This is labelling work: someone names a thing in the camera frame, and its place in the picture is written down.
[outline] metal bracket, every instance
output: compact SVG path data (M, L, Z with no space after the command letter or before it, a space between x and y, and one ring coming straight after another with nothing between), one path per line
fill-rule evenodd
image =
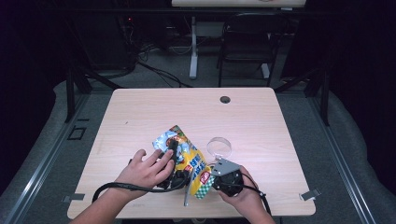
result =
M240 165L227 161L225 159L220 159L216 164L215 167L213 167L212 172L210 173L211 175L214 176L223 176L227 175L229 173L232 173L236 170L239 170Z
M64 196L62 199L63 203L71 203L73 200L82 201L84 200L85 194L72 194L71 196Z
M189 176L187 177L189 180L189 185L186 187L186 191L184 192L184 206L187 207L189 205L189 198L190 198L190 189L192 185L192 175L195 173L195 167L192 168Z
M77 128L75 125L72 132L67 137L67 140L81 140L86 130L86 127Z
M319 195L320 191L318 189L313 189L308 191L307 193L300 194L300 199L307 201L307 200L315 200Z

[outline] person's left hand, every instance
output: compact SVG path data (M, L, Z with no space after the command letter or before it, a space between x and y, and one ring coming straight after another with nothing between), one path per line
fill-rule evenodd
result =
M143 157L147 154L144 149L140 149L134 154L132 161L122 170L115 182L152 189L163 182L174 171L174 161L170 160L173 153L173 150L168 150L158 160L162 154L161 150L158 149L143 161ZM141 190L124 190L123 192L127 193L125 199L128 202L146 194L145 191Z

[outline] yellow packaging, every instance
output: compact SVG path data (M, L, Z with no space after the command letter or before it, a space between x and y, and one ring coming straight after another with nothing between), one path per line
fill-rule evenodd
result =
M190 195L194 195L197 199L203 199L214 181L214 176L210 175L211 169L207 165L204 155L192 144L177 125L163 133L152 145L155 149L166 152L170 139L178 141L175 171L187 170L191 172L195 168L191 179Z

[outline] table leg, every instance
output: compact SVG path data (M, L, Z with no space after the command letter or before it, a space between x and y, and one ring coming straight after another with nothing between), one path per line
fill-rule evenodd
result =
M197 78L197 67L198 67L198 53L197 53L197 35L195 32L196 23L195 17L191 19L191 64L190 64L190 78L196 79Z
M270 69L268 69L268 63L262 63L262 77L268 78L270 76Z

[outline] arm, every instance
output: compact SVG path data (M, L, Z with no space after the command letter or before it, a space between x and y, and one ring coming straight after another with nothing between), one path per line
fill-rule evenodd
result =
M154 151L145 161L146 151L140 149L134 155L131 163L126 166L116 182L130 183L145 188L154 188L163 182L174 169L171 159L173 150L168 150L163 157L160 150ZM93 204L79 214L71 223L112 223L117 214L130 201L145 195L145 191L128 189L108 189Z
M241 166L240 170L242 174L248 175L252 178L245 167ZM254 188L254 184L247 177L244 176L243 178L245 185ZM224 202L235 207L236 211L238 211L239 214L245 217L250 223L275 224L272 217L265 211L262 199L257 192L251 189L242 189L242 191L235 197L229 197L221 191L219 191L219 195Z

